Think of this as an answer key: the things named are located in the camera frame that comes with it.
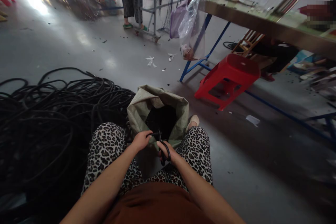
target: leopard print pants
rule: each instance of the leopard print pants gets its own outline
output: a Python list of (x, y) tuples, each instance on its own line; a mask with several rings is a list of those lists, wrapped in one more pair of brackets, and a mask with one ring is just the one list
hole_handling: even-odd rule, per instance
[[(101, 124), (92, 136), (87, 170), (82, 193), (92, 182), (126, 149), (125, 131), (114, 123)], [(210, 141), (201, 127), (191, 127), (184, 136), (176, 152), (201, 175), (208, 183), (213, 184), (210, 163)], [(178, 185), (188, 191), (180, 173), (171, 164), (165, 166), (153, 177), (142, 179), (135, 159), (129, 166), (118, 196), (122, 196), (132, 188), (146, 182), (167, 182)]]

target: scissors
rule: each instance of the scissors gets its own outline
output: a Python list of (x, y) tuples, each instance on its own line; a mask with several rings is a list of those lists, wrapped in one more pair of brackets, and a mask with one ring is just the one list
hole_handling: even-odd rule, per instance
[(166, 143), (163, 142), (163, 140), (161, 139), (161, 132), (159, 130), (159, 132), (156, 132), (156, 133), (153, 133), (153, 134), (148, 134), (147, 136), (151, 135), (152, 137), (158, 137), (158, 141), (161, 142), (165, 147), (166, 147), (166, 150), (167, 150), (167, 153), (168, 153), (168, 158), (166, 158), (166, 155), (163, 153), (162, 150), (161, 151), (161, 157), (162, 157), (162, 160), (161, 160), (161, 164), (164, 166), (165, 165), (165, 161), (167, 160), (168, 162), (170, 161), (170, 152), (169, 152), (169, 148), (168, 146), (166, 145)]

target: brown shirt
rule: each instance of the brown shirt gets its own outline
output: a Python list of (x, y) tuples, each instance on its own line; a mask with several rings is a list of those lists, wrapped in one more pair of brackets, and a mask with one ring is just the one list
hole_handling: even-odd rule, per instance
[(113, 207), (104, 224), (112, 223), (213, 223), (181, 187), (149, 182), (126, 193)]

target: hand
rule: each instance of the hand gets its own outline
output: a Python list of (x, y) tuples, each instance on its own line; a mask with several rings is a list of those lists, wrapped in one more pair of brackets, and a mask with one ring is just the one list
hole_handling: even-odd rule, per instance
[(150, 138), (152, 137), (150, 135), (147, 136), (148, 134), (153, 134), (153, 131), (142, 131), (135, 136), (131, 146), (133, 146), (137, 152), (145, 148), (148, 144)]
[[(174, 150), (174, 148), (170, 145), (170, 143), (168, 143), (167, 141), (163, 141), (169, 149), (170, 152), (170, 161), (173, 165), (176, 164), (176, 160), (180, 157), (180, 155), (177, 154), (177, 152)], [(160, 143), (159, 141), (156, 141), (157, 146), (163, 151), (164, 155), (166, 156), (166, 158), (168, 158), (168, 153), (167, 153), (167, 149), (166, 147)], [(162, 161), (162, 157), (161, 157), (161, 152), (159, 151), (159, 157), (160, 157), (160, 161)]]

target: table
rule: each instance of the table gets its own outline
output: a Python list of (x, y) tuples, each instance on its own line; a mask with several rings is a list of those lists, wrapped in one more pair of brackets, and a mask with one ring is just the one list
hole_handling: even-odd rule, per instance
[[(296, 11), (290, 11), (284, 16), (277, 16), (271, 13), (263, 12), (260, 8), (254, 6), (248, 6), (243, 3), (235, 3), (229, 0), (204, 0), (205, 1), (205, 12), (207, 13), (205, 22), (194, 45), (194, 51), (196, 52), (197, 47), (204, 35), (205, 30), (212, 18), (212, 16), (219, 17), (228, 21), (224, 27), (222, 33), (219, 35), (217, 41), (212, 47), (209, 54), (205, 58), (199, 60), (195, 65), (189, 68), (191, 61), (187, 61), (186, 66), (181, 75), (180, 81), (186, 74), (192, 71), (197, 66), (203, 67), (208, 71), (211, 68), (204, 65), (203, 61), (207, 61), (214, 51), (216, 45), (222, 38), (226, 29), (229, 27), (230, 23), (233, 22), (237, 25), (246, 27), (248, 29), (255, 30), (257, 32), (263, 33), (265, 35), (271, 36), (273, 38), (279, 39), (281, 41), (290, 43), (299, 48), (305, 49), (312, 53), (323, 55), (324, 57), (336, 60), (336, 36), (330, 35), (328, 32), (318, 31), (307, 27), (307, 16)], [(313, 131), (319, 136), (328, 139), (333, 145), (336, 146), (336, 130), (332, 123), (330, 123), (330, 115), (321, 115), (320, 118), (325, 118), (327, 121), (327, 126), (330, 132), (330, 136), (316, 130), (304, 121), (288, 114), (287, 112), (273, 106), (269, 102), (263, 100), (255, 94), (249, 91), (245, 91), (247, 94), (256, 98), (265, 105), (275, 109), (279, 113), (287, 116), (293, 121), (301, 124), (305, 128)], [(307, 118), (305, 121), (313, 120), (315, 118)]]

